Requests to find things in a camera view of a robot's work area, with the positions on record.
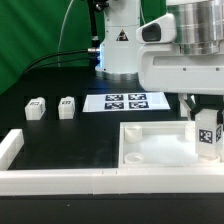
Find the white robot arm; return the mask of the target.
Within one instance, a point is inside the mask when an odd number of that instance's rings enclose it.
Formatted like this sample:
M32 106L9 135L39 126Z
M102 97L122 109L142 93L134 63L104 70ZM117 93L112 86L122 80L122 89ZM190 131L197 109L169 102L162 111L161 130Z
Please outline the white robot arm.
M166 0L140 24L140 0L93 0L104 14L98 76L137 79L146 91L224 96L224 0Z

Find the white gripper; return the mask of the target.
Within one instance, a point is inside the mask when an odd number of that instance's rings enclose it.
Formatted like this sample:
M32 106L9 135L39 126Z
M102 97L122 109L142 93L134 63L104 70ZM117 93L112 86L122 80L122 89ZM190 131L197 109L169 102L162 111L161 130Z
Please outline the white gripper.
M180 115L188 120L196 107L193 94L224 95L224 48L186 56L174 44L144 45L137 61L140 85L146 91L179 93Z

